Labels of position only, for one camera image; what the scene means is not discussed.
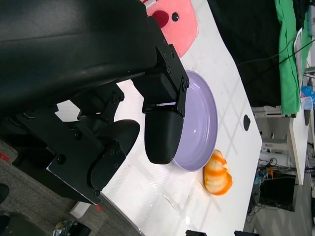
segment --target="black cable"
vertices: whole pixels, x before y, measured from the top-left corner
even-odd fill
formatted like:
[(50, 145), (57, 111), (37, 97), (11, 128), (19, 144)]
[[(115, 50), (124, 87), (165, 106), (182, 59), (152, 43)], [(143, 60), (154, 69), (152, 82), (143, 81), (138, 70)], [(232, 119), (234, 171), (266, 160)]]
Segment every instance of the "black cable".
[[(275, 66), (278, 66), (280, 64), (282, 64), (283, 62), (285, 62), (286, 60), (288, 60), (289, 58), (291, 58), (293, 55), (297, 54), (299, 51), (303, 50), (305, 47), (309, 46), (311, 43), (313, 43), (315, 41), (315, 39), (313, 39), (311, 42), (309, 42), (308, 44), (304, 45), (302, 48), (300, 48), (298, 51), (296, 51), (294, 54), (292, 54), (291, 56), (288, 56), (287, 58), (283, 59), (282, 61), (279, 62), (279, 64), (275, 64), (273, 66), (271, 66), (269, 69), (265, 70), (263, 73), (260, 74), (260, 76), (266, 74), (268, 71), (270, 71), (271, 69), (273, 69)], [(259, 77), (256, 77), (254, 80), (248, 82), (247, 84), (244, 84), (244, 87), (250, 85), (251, 83), (255, 82)]]
[(236, 66), (237, 67), (239, 67), (240, 65), (244, 65), (244, 64), (247, 64), (247, 63), (250, 63), (250, 62), (255, 62), (255, 61), (262, 61), (262, 60), (269, 60), (269, 59), (272, 59), (272, 58), (274, 58), (274, 57), (276, 57), (276, 56), (278, 56), (278, 55), (280, 55), (281, 53), (283, 53), (287, 48), (288, 48), (288, 46), (289, 46), (289, 44), (290, 44), (290, 42), (292, 42), (292, 40), (294, 40), (295, 38), (293, 38), (293, 39), (291, 39), (288, 43), (287, 43), (287, 45), (286, 45), (286, 47), (281, 51), (281, 52), (279, 52), (279, 53), (277, 53), (277, 54), (275, 54), (275, 55), (273, 55), (273, 56), (271, 56), (271, 57), (268, 57), (268, 58), (262, 58), (262, 59), (253, 59), (253, 60), (248, 60), (248, 61), (245, 61), (245, 62), (242, 62), (242, 63), (239, 63), (239, 64), (237, 64)]

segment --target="blue object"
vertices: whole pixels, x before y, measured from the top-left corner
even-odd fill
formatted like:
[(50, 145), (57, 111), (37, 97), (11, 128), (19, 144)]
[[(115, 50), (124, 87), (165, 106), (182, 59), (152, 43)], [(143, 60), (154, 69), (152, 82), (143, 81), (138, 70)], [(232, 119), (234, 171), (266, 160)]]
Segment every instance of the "blue object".
[(301, 91), (306, 97), (311, 97), (313, 100), (313, 103), (315, 102), (315, 93), (313, 92), (312, 86), (302, 86)]

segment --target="gray carpet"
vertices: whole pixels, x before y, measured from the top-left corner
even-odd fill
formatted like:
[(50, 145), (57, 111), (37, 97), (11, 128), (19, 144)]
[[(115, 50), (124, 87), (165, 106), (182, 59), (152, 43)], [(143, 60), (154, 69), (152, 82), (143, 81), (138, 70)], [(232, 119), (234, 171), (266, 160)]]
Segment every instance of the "gray carpet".
[(272, 207), (262, 209), (254, 217), (247, 217), (244, 231), (251, 233), (256, 229), (260, 236), (312, 235), (311, 179), (308, 174), (304, 175), (304, 184), (296, 188), (295, 212)]
[[(18, 212), (30, 217), (31, 221), (52, 235), (55, 225), (63, 220), (76, 220), (69, 214), (75, 201), (62, 198), (38, 183), (11, 163), (17, 153), (0, 141), (0, 153), (9, 161), (0, 159), (0, 183), (10, 188), (8, 198), (0, 205), (0, 211)], [(88, 226), (90, 236), (138, 236), (135, 228), (105, 199), (99, 205), (101, 211), (90, 206), (78, 221)]]

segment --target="pink cloth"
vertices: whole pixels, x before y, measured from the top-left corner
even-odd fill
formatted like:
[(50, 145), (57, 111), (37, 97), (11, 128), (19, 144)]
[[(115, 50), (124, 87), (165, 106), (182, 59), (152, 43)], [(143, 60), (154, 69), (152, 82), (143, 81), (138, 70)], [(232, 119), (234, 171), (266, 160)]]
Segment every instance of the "pink cloth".
[(147, 9), (147, 14), (157, 20), (166, 41), (174, 45), (181, 58), (198, 34), (198, 23), (190, 0), (157, 0)]

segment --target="black metal bracket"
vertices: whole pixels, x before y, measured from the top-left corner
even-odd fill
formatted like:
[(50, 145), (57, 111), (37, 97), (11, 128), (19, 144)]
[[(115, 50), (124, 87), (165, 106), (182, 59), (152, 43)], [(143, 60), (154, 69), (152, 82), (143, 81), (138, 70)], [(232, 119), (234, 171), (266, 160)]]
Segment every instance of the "black metal bracket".
[(121, 89), (113, 84), (97, 87), (71, 99), (71, 101), (81, 110), (78, 120), (90, 117), (112, 124), (119, 103), (124, 98), (125, 95)]

